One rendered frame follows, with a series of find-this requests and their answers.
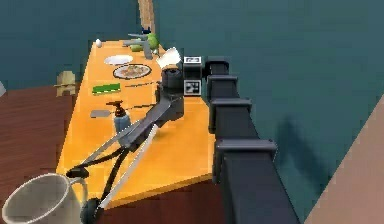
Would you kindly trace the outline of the green lettuce head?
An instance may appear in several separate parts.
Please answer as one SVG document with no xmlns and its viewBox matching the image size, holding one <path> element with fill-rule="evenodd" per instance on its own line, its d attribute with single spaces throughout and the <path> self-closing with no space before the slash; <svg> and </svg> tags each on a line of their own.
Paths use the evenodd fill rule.
<svg viewBox="0 0 384 224">
<path fill-rule="evenodd" d="M 148 42 L 151 50 L 158 49 L 159 48 L 159 41 L 157 39 L 157 36 L 155 33 L 149 33 L 147 35 Z"/>
</svg>

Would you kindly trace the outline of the thin dark knife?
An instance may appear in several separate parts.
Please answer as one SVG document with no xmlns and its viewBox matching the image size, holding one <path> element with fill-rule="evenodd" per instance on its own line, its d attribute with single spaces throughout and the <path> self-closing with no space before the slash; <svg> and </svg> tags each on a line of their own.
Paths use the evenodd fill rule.
<svg viewBox="0 0 384 224">
<path fill-rule="evenodd" d="M 130 84 L 130 85 L 125 85 L 124 87 L 126 88 L 135 88 L 135 87 L 141 87 L 141 86 L 146 86 L 146 85 L 151 85 L 151 84 L 160 84 L 160 81 L 152 81 L 152 82 L 144 82 L 144 83 L 138 83 L 138 84 Z"/>
</svg>

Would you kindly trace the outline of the tan wooden post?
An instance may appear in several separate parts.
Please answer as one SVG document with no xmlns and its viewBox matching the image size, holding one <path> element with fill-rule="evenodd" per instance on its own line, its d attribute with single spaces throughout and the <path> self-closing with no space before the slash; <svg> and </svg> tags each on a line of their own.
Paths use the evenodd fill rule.
<svg viewBox="0 0 384 224">
<path fill-rule="evenodd" d="M 155 15 L 153 0 L 138 0 L 141 26 L 145 29 L 150 28 L 155 32 Z"/>
</svg>

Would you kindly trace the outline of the dark-rimmed plate with food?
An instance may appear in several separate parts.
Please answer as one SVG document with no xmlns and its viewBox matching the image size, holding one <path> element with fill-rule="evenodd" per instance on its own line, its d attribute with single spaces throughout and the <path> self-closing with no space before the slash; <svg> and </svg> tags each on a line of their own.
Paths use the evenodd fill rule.
<svg viewBox="0 0 384 224">
<path fill-rule="evenodd" d="M 152 69 L 143 64 L 128 64 L 122 65 L 113 71 L 113 76 L 119 79 L 137 79 L 147 76 L 151 73 Z"/>
</svg>

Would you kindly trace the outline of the green rectangular sponge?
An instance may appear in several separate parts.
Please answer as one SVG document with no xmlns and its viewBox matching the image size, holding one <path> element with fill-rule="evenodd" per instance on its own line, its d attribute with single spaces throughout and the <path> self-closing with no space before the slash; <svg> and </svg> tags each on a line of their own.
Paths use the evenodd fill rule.
<svg viewBox="0 0 384 224">
<path fill-rule="evenodd" d="M 92 93 L 94 95 L 97 95 L 97 94 L 118 92 L 120 90 L 121 90 L 121 87 L 119 83 L 112 83 L 112 84 L 94 86 L 92 88 Z"/>
</svg>

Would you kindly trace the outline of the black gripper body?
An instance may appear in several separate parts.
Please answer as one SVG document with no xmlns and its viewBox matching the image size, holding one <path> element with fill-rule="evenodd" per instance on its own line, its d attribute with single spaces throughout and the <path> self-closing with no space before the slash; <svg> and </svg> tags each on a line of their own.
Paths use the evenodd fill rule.
<svg viewBox="0 0 384 224">
<path fill-rule="evenodd" d="M 155 90 L 156 104 L 146 115 L 132 124 L 120 139 L 124 148 L 135 151 L 148 137 L 154 125 L 162 127 L 184 115 L 183 74 L 180 69 L 167 68 Z"/>
</svg>

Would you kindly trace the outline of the grey spatula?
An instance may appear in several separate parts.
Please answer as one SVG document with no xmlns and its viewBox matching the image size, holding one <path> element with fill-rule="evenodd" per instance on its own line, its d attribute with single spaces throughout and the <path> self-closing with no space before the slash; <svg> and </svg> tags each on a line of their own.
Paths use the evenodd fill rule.
<svg viewBox="0 0 384 224">
<path fill-rule="evenodd" d="M 155 104 L 136 105 L 136 106 L 132 106 L 132 107 L 129 107 L 129 108 L 125 108 L 124 110 L 125 111 L 129 111 L 129 110 L 138 109 L 138 108 L 148 108 L 148 107 L 152 107 L 154 105 Z M 110 111 L 110 110 L 92 110 L 90 112 L 90 117 L 91 118 L 108 117 L 112 113 L 115 113 L 116 110 L 117 109 L 115 109 L 114 111 Z"/>
</svg>

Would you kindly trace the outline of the white mug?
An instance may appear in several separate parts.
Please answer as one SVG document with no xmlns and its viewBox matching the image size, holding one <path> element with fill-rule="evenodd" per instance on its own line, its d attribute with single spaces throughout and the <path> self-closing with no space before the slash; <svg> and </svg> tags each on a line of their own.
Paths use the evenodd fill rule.
<svg viewBox="0 0 384 224">
<path fill-rule="evenodd" d="M 39 175 L 10 194 L 2 207 L 2 219 L 6 224 L 82 224 L 80 213 L 87 197 L 82 178 Z"/>
</svg>

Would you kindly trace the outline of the tan wooden chair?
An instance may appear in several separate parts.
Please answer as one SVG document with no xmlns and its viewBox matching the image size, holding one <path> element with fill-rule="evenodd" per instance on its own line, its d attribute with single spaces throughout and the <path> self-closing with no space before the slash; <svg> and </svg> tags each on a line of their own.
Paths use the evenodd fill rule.
<svg viewBox="0 0 384 224">
<path fill-rule="evenodd" d="M 56 96 L 63 96 L 65 92 L 69 95 L 74 95 L 76 93 L 76 82 L 75 74 L 72 71 L 62 71 L 57 76 Z"/>
</svg>

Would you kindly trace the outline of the grey soap pump bottle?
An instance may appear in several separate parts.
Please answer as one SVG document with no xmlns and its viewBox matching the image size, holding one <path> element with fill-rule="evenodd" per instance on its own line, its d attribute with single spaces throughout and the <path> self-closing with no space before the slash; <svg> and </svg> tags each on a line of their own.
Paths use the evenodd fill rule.
<svg viewBox="0 0 384 224">
<path fill-rule="evenodd" d="M 131 120 L 126 110 L 121 106 L 122 101 L 108 102 L 108 105 L 115 107 L 114 125 L 116 132 L 120 132 L 131 125 Z"/>
</svg>

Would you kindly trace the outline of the white plate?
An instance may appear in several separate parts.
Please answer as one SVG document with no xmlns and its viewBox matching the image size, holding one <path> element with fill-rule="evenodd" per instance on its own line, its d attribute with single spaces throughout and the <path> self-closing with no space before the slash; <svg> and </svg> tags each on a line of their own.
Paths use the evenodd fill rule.
<svg viewBox="0 0 384 224">
<path fill-rule="evenodd" d="M 104 63 L 108 65 L 123 65 L 128 64 L 133 60 L 131 55 L 113 55 L 104 59 Z"/>
</svg>

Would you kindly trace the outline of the orange wooden table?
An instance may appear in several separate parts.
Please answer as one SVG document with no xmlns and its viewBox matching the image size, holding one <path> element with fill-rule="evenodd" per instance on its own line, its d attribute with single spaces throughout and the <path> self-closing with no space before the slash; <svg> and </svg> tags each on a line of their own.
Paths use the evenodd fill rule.
<svg viewBox="0 0 384 224">
<path fill-rule="evenodd" d="M 113 55 L 131 55 L 137 64 L 145 64 L 152 72 L 139 79 L 121 80 L 113 77 L 114 67 L 104 63 Z M 120 41 L 107 41 L 102 47 L 92 46 L 78 92 L 56 171 L 67 172 L 81 163 L 115 134 L 113 117 L 91 118 L 92 110 L 110 110 L 110 101 L 122 101 L 124 108 L 151 104 L 155 101 L 155 84 L 126 88 L 125 85 L 160 79 L 161 69 L 143 53 L 132 52 Z M 98 85 L 119 83 L 118 92 L 94 95 Z M 136 121 L 148 108 L 129 110 Z M 208 132 L 208 107 L 200 97 L 187 97 L 184 116 L 160 128 L 137 168 L 113 197 L 111 208 L 182 188 L 211 177 L 214 136 Z"/>
</svg>

